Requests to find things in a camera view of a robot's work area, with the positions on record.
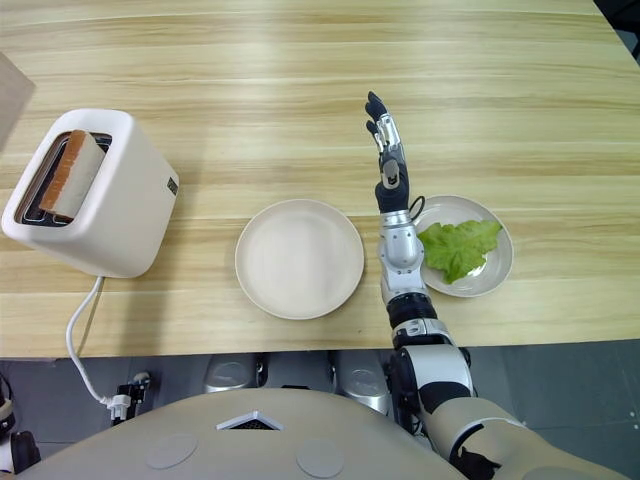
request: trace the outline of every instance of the white power cable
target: white power cable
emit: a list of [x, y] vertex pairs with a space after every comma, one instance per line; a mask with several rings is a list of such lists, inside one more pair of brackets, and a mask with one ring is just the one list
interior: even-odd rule
[[96, 282], [93, 284], [93, 288], [89, 291], [76, 311], [73, 312], [73, 315], [71, 315], [69, 323], [67, 324], [67, 351], [69, 352], [69, 356], [78, 369], [78, 372], [80, 373], [80, 376], [82, 377], [82, 380], [84, 381], [84, 384], [87, 387], [87, 390], [89, 390], [91, 396], [101, 404], [106, 405], [107, 408], [111, 410], [111, 419], [118, 417], [124, 420], [126, 416], [126, 410], [129, 405], [131, 405], [131, 397], [129, 397], [128, 395], [116, 395], [115, 397], [103, 397], [98, 395], [95, 388], [93, 388], [93, 385], [91, 384], [91, 380], [89, 380], [89, 375], [87, 374], [84, 365], [82, 365], [82, 362], [80, 361], [80, 358], [76, 353], [76, 349], [73, 346], [73, 327], [75, 327], [78, 318], [80, 318], [80, 315], [82, 315], [84, 309], [87, 308], [87, 305], [89, 305], [91, 300], [93, 300], [93, 298], [96, 296], [103, 283], [104, 277], [97, 277]]

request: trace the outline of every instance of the plate rim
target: plate rim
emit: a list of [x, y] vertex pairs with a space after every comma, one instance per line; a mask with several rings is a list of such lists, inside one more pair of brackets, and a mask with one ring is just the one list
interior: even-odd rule
[[[261, 305], [260, 303], [258, 303], [256, 300], [254, 300], [254, 298], [249, 295], [249, 292], [247, 291], [247, 288], [245, 287], [245, 285], [243, 284], [242, 280], [241, 280], [241, 276], [238, 274], [238, 250], [240, 248], [240, 244], [242, 243], [242, 240], [244, 239], [247, 230], [249, 230], [249, 227], [261, 216], [263, 215], [265, 212], [274, 209], [276, 207], [279, 207], [283, 204], [287, 204], [287, 203], [314, 203], [314, 204], [318, 204], [321, 205], [324, 208], [328, 208], [329, 210], [333, 210], [334, 212], [337, 212], [341, 217], [343, 217], [347, 223], [349, 224], [349, 226], [351, 227], [351, 230], [353, 231], [353, 233], [355, 233], [356, 237], [358, 238], [358, 245], [359, 245], [359, 254], [358, 254], [358, 259], [360, 259], [359, 263], [358, 263], [358, 281], [355, 282], [355, 285], [353, 286], [353, 288], [349, 289], [349, 293], [346, 295], [346, 297], [340, 301], [336, 306], [332, 306], [330, 309], [323, 311], [322, 313], [318, 314], [318, 315], [313, 315], [313, 316], [292, 316], [292, 315], [287, 315], [287, 316], [283, 316], [283, 315], [279, 315], [274, 313], [273, 311], [271, 311], [270, 309], [266, 308], [265, 306]], [[236, 241], [236, 248], [235, 248], [235, 252], [234, 252], [234, 270], [236, 273], [236, 279], [238, 280], [238, 283], [240, 284], [240, 288], [242, 289], [242, 291], [244, 292], [244, 294], [247, 296], [247, 298], [249, 300], [251, 300], [251, 302], [258, 308], [260, 308], [262, 311], [268, 313], [269, 315], [272, 315], [276, 318], [282, 318], [285, 320], [313, 320], [315, 318], [320, 318], [320, 317], [324, 317], [325, 315], [330, 314], [331, 312], [337, 310], [338, 308], [340, 308], [342, 305], [344, 305], [347, 300], [349, 300], [351, 298], [351, 296], [354, 294], [354, 292], [356, 291], [356, 289], [358, 288], [358, 286], [360, 285], [360, 282], [362, 281], [362, 275], [364, 274], [364, 266], [365, 266], [365, 250], [364, 250], [364, 245], [363, 245], [363, 241], [362, 241], [362, 237], [360, 236], [360, 232], [358, 231], [358, 229], [356, 228], [356, 226], [353, 224], [353, 222], [351, 221], [351, 219], [344, 213], [342, 212], [340, 209], [334, 207], [333, 205], [330, 205], [326, 202], [323, 202], [321, 200], [315, 200], [312, 198], [290, 198], [287, 200], [280, 200], [278, 202], [272, 203], [271, 205], [267, 205], [266, 207], [264, 207], [262, 210], [260, 210], [258, 213], [256, 213], [248, 222], [247, 224], [244, 226], [244, 228], [242, 229], [242, 232], [240, 233], [240, 236], [238, 237], [238, 240]]]
[[[511, 246], [511, 258], [509, 259], [509, 268], [508, 268], [507, 272], [505, 273], [504, 278], [500, 282], [498, 282], [497, 285], [495, 285], [495, 286], [491, 287], [489, 290], [486, 290], [486, 291], [481, 292], [481, 293], [453, 293], [451, 291], [444, 291], [443, 289], [438, 288], [438, 287], [436, 287], [434, 285], [429, 285], [426, 281], [425, 281], [425, 284], [429, 288], [432, 288], [433, 290], [435, 290], [437, 292], [440, 292], [440, 293], [442, 293], [444, 295], [449, 295], [451, 297], [458, 297], [458, 298], [476, 298], [476, 297], [481, 297], [483, 295], [486, 295], [488, 293], [493, 292], [498, 287], [500, 287], [507, 280], [507, 278], [509, 278], [509, 275], [511, 275], [511, 271], [513, 270], [513, 262], [514, 262], [514, 259], [515, 259], [515, 247], [513, 245], [513, 239], [511, 238], [511, 234], [509, 233], [509, 229], [507, 228], [507, 226], [504, 224], [504, 222], [502, 220], [500, 220], [500, 218], [495, 213], [493, 213], [489, 208], [484, 206], [482, 203], [477, 202], [475, 200], [472, 200], [472, 199], [470, 199], [468, 197], [463, 197], [462, 195], [449, 195], [449, 194], [431, 195], [429, 197], [426, 197], [425, 198], [425, 206], [423, 208], [423, 212], [421, 212], [420, 215], [418, 215], [418, 218], [416, 218], [415, 221], [413, 222], [414, 226], [417, 226], [416, 223], [420, 220], [421, 217], [423, 217], [425, 215], [424, 209], [426, 209], [429, 200], [438, 199], [438, 198], [457, 198], [457, 199], [461, 199], [461, 200], [464, 200], [464, 201], [469, 202], [471, 204], [478, 205], [480, 208], [482, 208], [486, 212], [488, 212], [489, 215], [491, 215], [502, 226], [502, 231], [506, 234], [507, 240], [509, 242], [509, 245]], [[424, 264], [424, 265], [425, 265], [426, 268], [429, 268], [431, 270], [437, 270], [437, 269], [433, 269], [433, 268], [431, 268], [429, 266], [426, 266], [426, 264]]]

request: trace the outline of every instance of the plate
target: plate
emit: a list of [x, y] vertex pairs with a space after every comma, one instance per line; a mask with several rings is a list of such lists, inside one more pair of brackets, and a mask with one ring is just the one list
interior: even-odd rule
[[236, 275], [249, 299], [290, 320], [338, 308], [358, 286], [363, 268], [356, 227], [315, 200], [267, 207], [247, 224], [236, 246]]
[[425, 201], [424, 210], [416, 219], [416, 231], [424, 232], [430, 225], [440, 222], [442, 225], [458, 225], [467, 220], [493, 220], [500, 222], [502, 230], [498, 233], [498, 248], [485, 255], [486, 263], [482, 267], [456, 280], [451, 285], [443, 280], [443, 272], [422, 264], [422, 280], [429, 287], [455, 297], [478, 297], [491, 292], [505, 281], [513, 265], [513, 243], [507, 227], [489, 209], [468, 198], [455, 195], [438, 195]]

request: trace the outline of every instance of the white toaster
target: white toaster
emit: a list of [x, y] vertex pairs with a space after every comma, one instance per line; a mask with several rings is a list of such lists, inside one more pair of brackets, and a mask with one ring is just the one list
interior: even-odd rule
[[[106, 151], [73, 219], [40, 208], [73, 130]], [[62, 115], [27, 165], [2, 215], [2, 230], [96, 276], [128, 278], [153, 263], [178, 193], [178, 175], [128, 113], [80, 109]]]

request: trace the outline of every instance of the lettuce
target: lettuce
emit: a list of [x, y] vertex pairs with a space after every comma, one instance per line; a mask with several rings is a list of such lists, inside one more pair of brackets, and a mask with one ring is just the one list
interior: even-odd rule
[[434, 223], [418, 234], [425, 249], [427, 266], [444, 272], [444, 281], [465, 277], [486, 260], [484, 254], [498, 246], [499, 222], [469, 220], [457, 227]]

